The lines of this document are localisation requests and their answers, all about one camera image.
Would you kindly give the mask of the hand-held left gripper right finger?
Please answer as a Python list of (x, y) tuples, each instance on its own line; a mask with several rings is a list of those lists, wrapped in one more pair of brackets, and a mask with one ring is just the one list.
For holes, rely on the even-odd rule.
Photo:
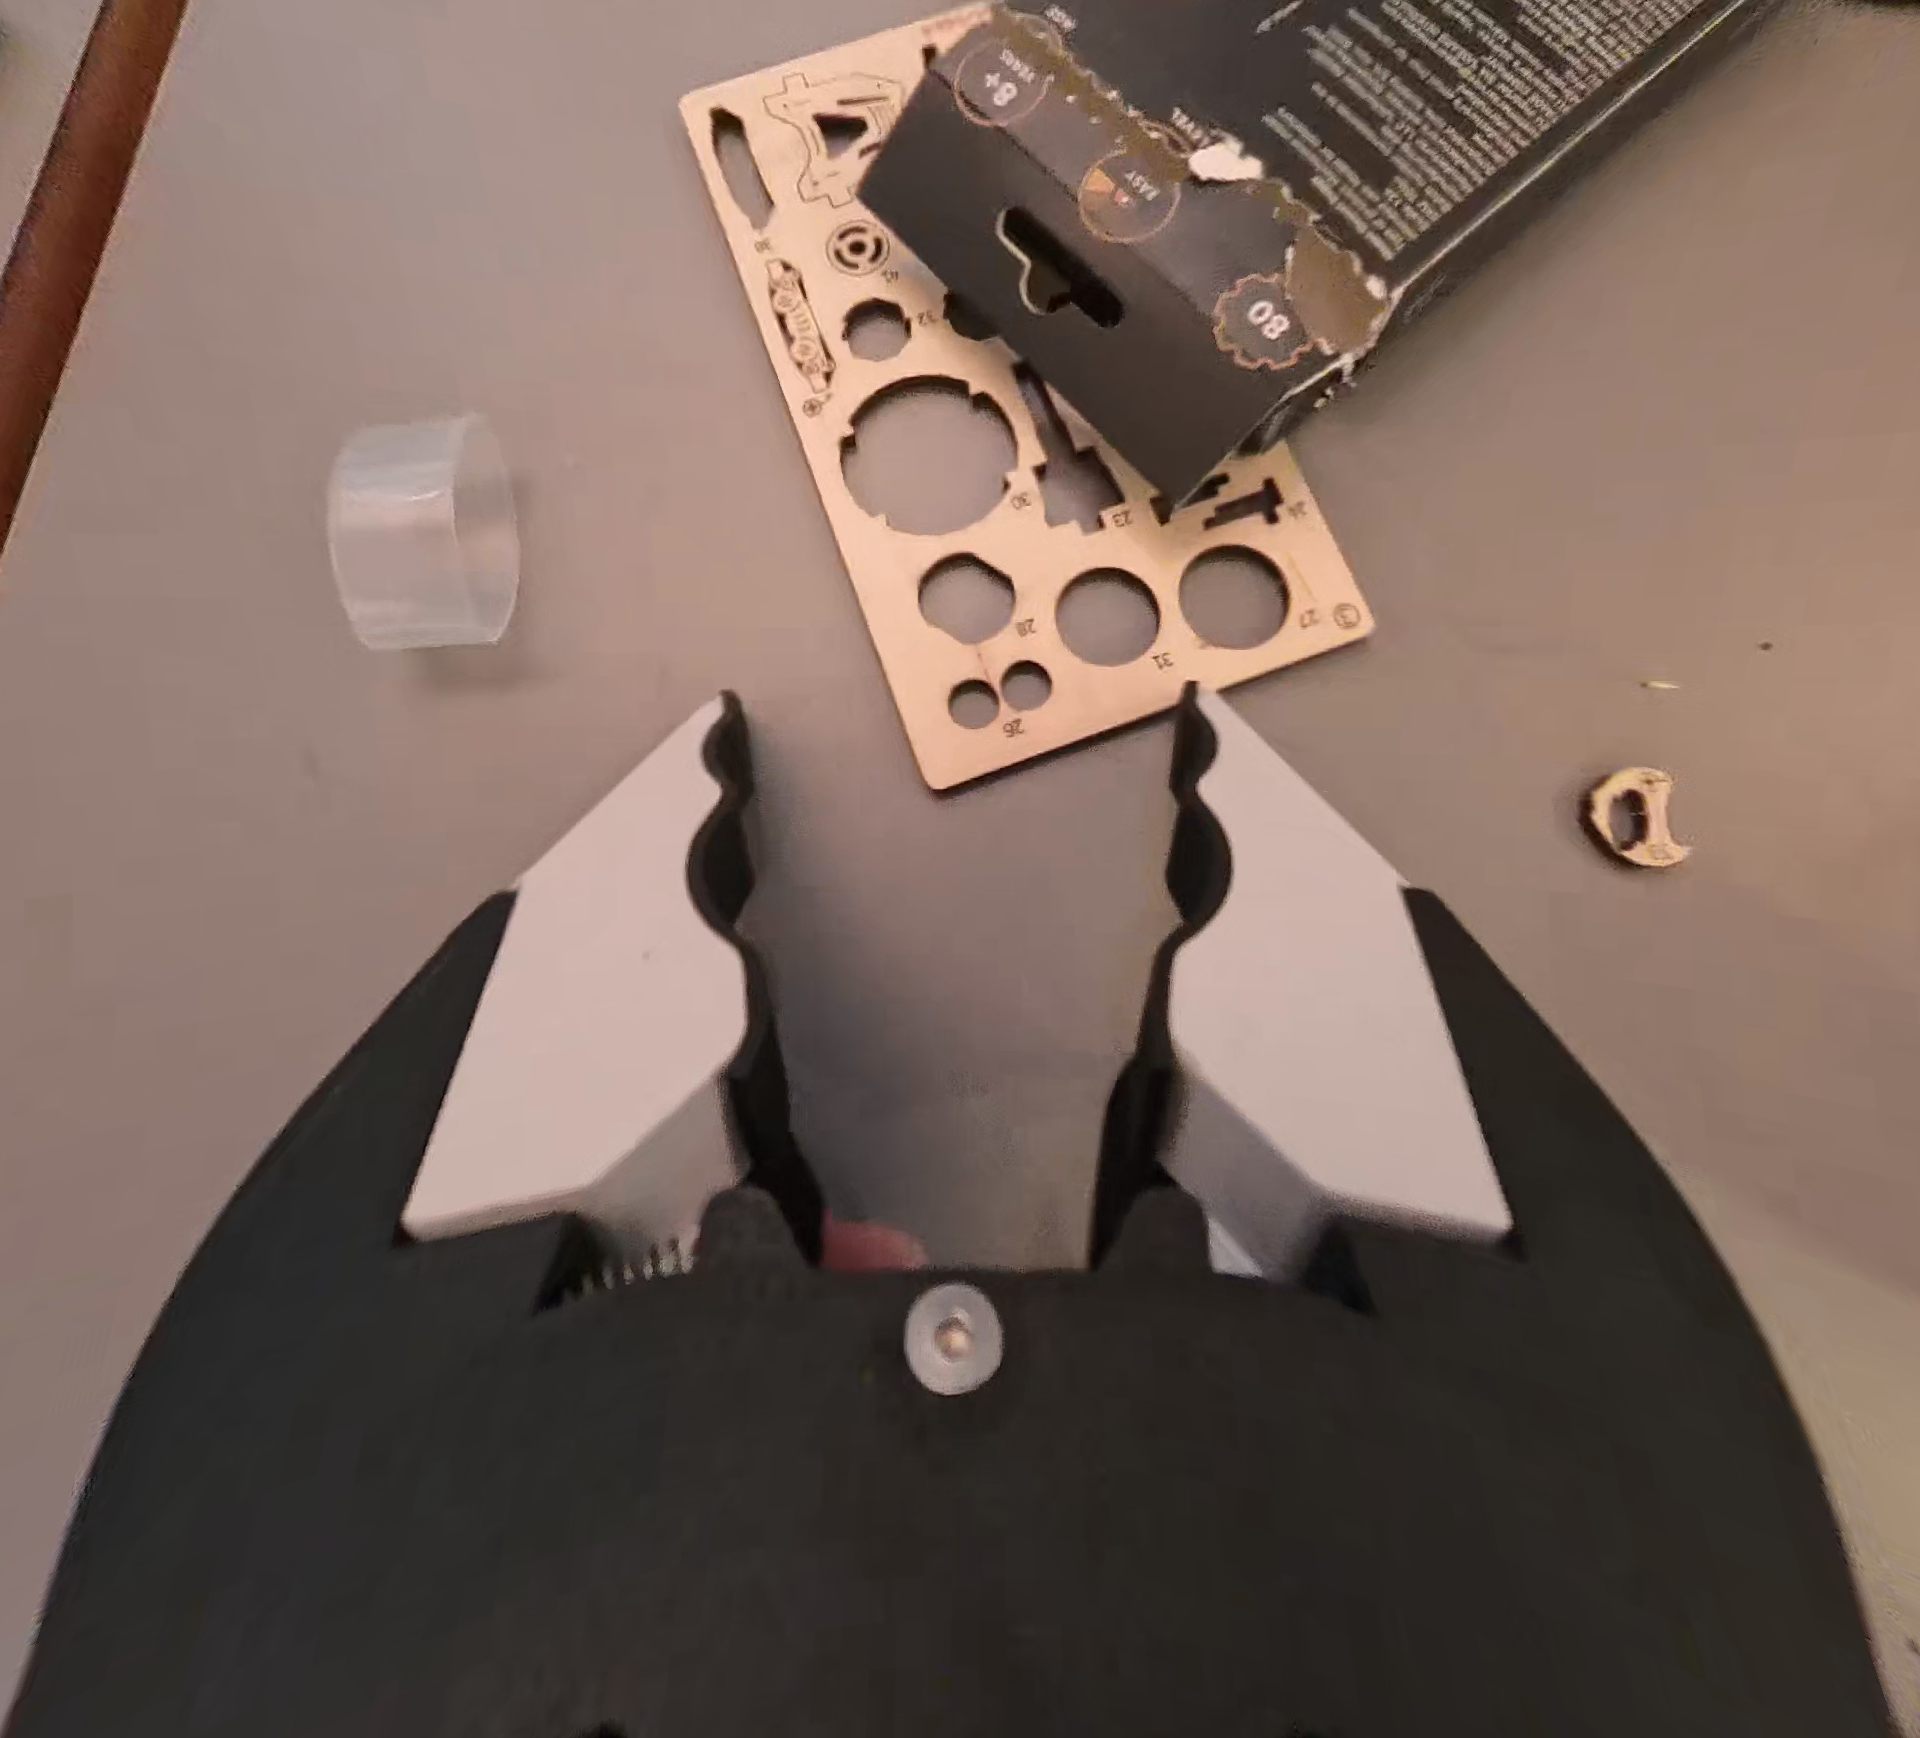
[(1087, 1260), (1182, 1190), (1240, 1275), (1335, 1222), (1498, 1246), (1514, 1216), (1400, 872), (1226, 700), (1186, 686), (1174, 929), (1099, 1135)]

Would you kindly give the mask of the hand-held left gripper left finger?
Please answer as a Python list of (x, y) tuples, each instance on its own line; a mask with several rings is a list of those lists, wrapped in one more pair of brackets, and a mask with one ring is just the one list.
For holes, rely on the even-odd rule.
[(739, 933), (754, 791), (744, 709), (717, 694), (518, 880), (400, 1215), (413, 1240), (569, 1215), (636, 1264), (750, 1184), (820, 1258), (823, 1197)]

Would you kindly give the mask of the wooden punch-out parts sheet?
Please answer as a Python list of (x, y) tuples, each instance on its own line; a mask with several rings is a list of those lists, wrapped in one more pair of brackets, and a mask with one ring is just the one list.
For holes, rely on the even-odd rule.
[[(971, 786), (1359, 644), (1375, 616), (1285, 447), (1172, 508), (1039, 378), (959, 327), (857, 198), (920, 77), (983, 3), (698, 86), (686, 141), (914, 763)], [(954, 533), (857, 502), (879, 407), (983, 420), (991, 495)]]

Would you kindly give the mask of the small loose wooden part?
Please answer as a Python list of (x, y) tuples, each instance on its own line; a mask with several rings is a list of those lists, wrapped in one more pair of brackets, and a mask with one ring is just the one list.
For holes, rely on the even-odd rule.
[(1675, 791), (1672, 772), (1657, 766), (1612, 771), (1580, 796), (1580, 823), (1596, 849), (1636, 870), (1665, 872), (1691, 859), (1691, 845), (1669, 823)]

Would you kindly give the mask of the black printed cardboard box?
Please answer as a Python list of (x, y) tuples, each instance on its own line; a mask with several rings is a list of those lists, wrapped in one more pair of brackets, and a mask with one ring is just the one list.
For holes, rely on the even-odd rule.
[(1778, 4), (989, 0), (859, 191), (1178, 507)]

